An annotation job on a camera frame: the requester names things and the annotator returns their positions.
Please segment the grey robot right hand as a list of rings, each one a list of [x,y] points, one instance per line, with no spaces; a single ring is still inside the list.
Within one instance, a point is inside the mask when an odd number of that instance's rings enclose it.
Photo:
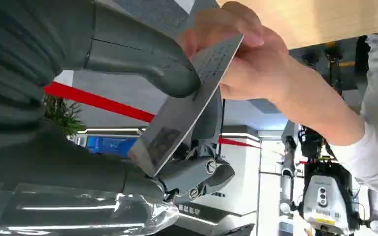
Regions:
[[[176,41],[95,0],[0,0],[0,236],[145,236],[234,177],[216,154],[219,82],[241,35],[192,63]],[[138,75],[168,95],[128,158],[45,117],[63,70]]]

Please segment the person's hand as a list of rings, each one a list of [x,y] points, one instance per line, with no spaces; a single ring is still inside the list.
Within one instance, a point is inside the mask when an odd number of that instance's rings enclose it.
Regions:
[[[264,26],[249,7],[228,1],[221,7],[199,11],[193,25],[179,35],[178,43],[191,58],[239,34],[243,34],[243,41],[220,82],[222,96],[231,100],[268,98],[272,79],[288,50],[283,39]]]

